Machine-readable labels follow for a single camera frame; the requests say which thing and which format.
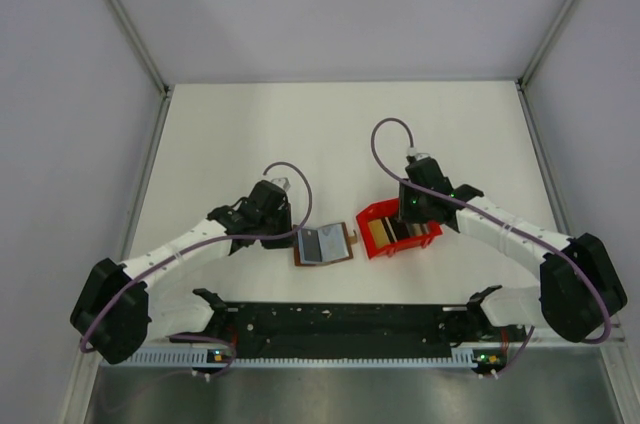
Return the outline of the red plastic bin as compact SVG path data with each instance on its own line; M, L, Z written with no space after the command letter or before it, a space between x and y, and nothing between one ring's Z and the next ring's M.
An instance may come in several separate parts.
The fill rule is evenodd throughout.
M443 234L436 222L413 224L400 219L399 199L370 204L356 215L369 259L392 257L398 252L424 249Z

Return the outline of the brown leather card holder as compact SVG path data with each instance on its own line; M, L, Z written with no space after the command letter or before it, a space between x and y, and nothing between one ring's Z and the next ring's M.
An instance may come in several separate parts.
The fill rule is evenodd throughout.
M294 265L311 268L351 260L357 243L357 233L349 232L345 222L301 228L294 247Z

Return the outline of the silver VIP credit card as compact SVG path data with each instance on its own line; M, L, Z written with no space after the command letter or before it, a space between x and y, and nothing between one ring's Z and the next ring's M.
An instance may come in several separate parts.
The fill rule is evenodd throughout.
M348 244L340 223L319 228L318 242L323 262L338 261L349 256Z

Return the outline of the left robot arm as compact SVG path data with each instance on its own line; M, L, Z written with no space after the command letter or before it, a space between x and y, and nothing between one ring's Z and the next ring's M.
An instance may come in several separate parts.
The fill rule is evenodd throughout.
M169 336L220 338L227 326L223 303L197 276L255 242L267 249L290 246L288 188L285 178L261 180L237 204L214 209L168 243L122 263L95 264L70 316L81 351L119 364Z

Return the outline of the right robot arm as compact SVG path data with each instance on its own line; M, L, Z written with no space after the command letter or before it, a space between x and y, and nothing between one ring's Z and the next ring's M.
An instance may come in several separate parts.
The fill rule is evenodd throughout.
M474 294L469 332L487 340L502 327L550 328L569 342L596 344L612 331L613 316L627 296L603 242L584 233L571 237L532 225L463 184L453 187L438 162L417 154L407 159L400 185L400 218L436 222L482 242L527 270L535 285L491 286Z

